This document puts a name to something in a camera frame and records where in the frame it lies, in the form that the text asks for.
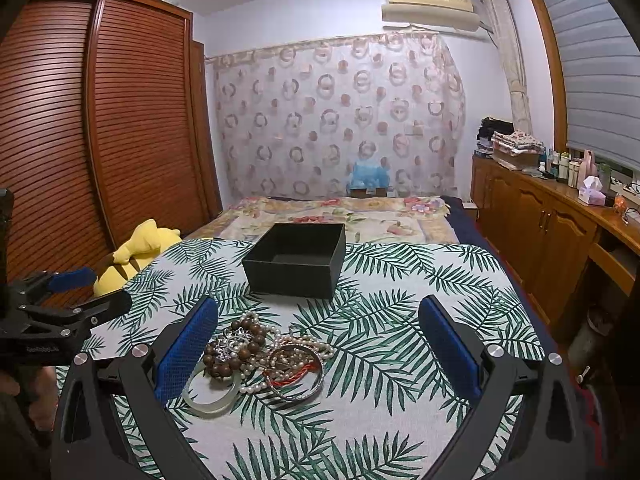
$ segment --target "open black box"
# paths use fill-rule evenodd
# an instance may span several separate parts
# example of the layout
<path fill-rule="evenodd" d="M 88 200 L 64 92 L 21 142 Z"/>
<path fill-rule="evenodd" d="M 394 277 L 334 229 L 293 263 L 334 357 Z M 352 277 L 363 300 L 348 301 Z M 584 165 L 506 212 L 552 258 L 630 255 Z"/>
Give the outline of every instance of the open black box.
<path fill-rule="evenodd" d="M 242 266 L 254 292 L 330 300 L 345 249 L 344 224 L 274 224 Z"/>

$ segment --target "louvered door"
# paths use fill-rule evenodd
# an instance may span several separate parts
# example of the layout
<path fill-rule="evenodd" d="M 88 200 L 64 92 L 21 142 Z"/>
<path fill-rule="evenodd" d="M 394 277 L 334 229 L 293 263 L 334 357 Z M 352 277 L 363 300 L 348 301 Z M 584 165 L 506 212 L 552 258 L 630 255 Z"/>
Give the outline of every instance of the louvered door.
<path fill-rule="evenodd" d="M 0 44 L 0 187 L 15 195 L 8 277 L 110 251 L 87 163 L 82 78 L 95 0 L 33 0 Z M 90 288 L 67 295 L 87 298 Z"/>
<path fill-rule="evenodd" d="M 191 117 L 188 22 L 128 0 L 102 5 L 94 158 L 114 239 L 123 242 L 147 218 L 192 232 L 208 213 Z"/>

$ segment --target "wooden wardrobe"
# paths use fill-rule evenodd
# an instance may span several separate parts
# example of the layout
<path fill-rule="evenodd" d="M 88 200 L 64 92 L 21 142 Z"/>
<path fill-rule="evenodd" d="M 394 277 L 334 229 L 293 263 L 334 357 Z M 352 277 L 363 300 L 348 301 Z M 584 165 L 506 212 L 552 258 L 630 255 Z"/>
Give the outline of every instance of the wooden wardrobe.
<path fill-rule="evenodd" d="M 24 7 L 0 44 L 10 280 L 92 266 L 148 218 L 185 235 L 220 212 L 191 17 L 158 0 Z"/>

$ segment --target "wooden window frame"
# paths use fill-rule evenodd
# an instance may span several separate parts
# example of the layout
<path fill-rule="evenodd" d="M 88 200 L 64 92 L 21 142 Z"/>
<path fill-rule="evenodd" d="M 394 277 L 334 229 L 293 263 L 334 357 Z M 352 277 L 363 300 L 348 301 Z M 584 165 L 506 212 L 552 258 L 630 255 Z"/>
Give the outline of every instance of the wooden window frame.
<path fill-rule="evenodd" d="M 551 17 L 544 0 L 531 0 L 536 9 L 542 38 L 545 41 L 546 58 L 551 74 L 551 89 L 554 99 L 554 149 L 556 152 L 566 150 L 567 117 L 566 117 L 566 93 L 564 90 L 564 76 L 562 75 L 562 62 L 558 41 L 551 24 Z"/>

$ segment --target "roller shade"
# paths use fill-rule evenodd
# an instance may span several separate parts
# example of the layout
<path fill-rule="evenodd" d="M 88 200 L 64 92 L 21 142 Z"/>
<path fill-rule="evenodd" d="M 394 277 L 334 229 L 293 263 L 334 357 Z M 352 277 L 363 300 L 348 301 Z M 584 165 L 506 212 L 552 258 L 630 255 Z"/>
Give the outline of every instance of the roller shade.
<path fill-rule="evenodd" d="M 567 145 L 640 171 L 640 51 L 607 0 L 544 0 L 566 91 Z"/>

